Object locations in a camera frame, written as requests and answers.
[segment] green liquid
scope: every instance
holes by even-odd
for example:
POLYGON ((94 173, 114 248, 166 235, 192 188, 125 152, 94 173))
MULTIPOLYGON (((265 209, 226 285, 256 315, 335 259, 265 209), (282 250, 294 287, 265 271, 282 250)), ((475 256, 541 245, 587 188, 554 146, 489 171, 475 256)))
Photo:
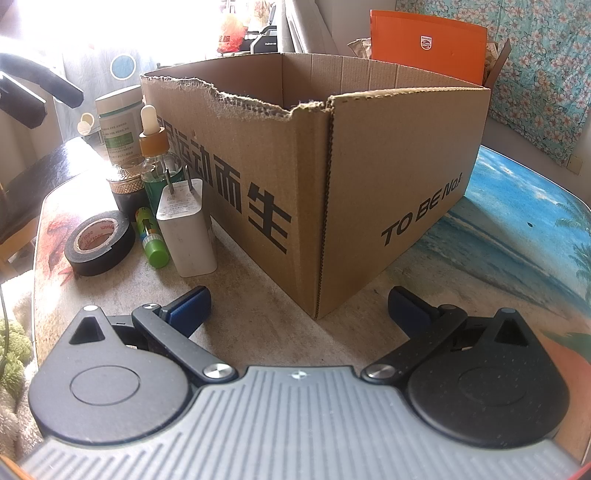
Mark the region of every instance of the green liquid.
MULTIPOLYGON (((170 183, 175 183, 177 181, 184 180, 184 173, 182 170, 179 170, 173 176, 170 177, 170 183)), ((166 183, 166 178, 163 180, 156 180, 156 181, 146 181, 144 180, 144 185, 146 188, 146 193, 148 194, 148 201, 150 202, 150 208, 156 217, 156 213, 158 212, 158 205, 160 204, 160 197, 162 196, 162 191, 164 190, 166 183)))

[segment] gold metal cap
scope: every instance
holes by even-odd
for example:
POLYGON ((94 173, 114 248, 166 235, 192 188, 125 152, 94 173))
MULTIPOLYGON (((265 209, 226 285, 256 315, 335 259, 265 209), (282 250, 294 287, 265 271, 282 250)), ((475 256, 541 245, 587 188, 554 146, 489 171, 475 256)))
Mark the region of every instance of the gold metal cap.
POLYGON ((168 143, 168 135, 164 130, 164 127, 160 127, 160 132, 152 135, 139 134, 139 147, 142 149, 142 155, 144 157, 157 157, 158 155, 164 155, 170 145, 168 143))
POLYGON ((124 166, 111 165, 109 167, 105 177, 113 193, 133 193, 144 188, 141 178, 143 160, 142 157, 137 157, 124 166))

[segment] black cable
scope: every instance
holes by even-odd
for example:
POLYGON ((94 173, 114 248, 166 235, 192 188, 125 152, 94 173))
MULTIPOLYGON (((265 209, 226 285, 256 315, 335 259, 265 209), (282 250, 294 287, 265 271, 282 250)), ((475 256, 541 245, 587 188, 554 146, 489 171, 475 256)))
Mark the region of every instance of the black cable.
POLYGON ((4 375, 4 368, 6 367, 6 355, 8 353, 8 314, 6 313, 6 305, 4 305, 4 294, 2 293, 2 285, 0 284, 0 301, 2 302, 2 314, 4 315, 4 354, 0 360, 0 378, 4 375))

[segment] orange plastic bag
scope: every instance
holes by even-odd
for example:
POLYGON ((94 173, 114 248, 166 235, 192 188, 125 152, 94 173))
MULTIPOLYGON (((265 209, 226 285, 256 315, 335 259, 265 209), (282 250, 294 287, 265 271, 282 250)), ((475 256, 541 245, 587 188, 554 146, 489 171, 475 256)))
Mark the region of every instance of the orange plastic bag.
POLYGON ((222 14, 222 26, 217 51, 219 53, 239 51, 245 34, 246 27, 242 25, 242 21, 236 14, 222 14))

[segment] white curtain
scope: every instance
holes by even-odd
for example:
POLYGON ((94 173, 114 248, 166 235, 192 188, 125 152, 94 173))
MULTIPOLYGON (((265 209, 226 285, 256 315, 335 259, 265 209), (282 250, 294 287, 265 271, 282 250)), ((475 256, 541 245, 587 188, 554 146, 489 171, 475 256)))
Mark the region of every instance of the white curtain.
POLYGON ((78 137, 83 113, 95 117, 95 99, 139 82, 157 63, 171 65, 216 56, 218 0, 14 0, 0 21, 0 35, 35 50, 43 62, 84 90, 75 109, 47 101, 48 115, 31 131, 0 112, 0 183, 78 137))

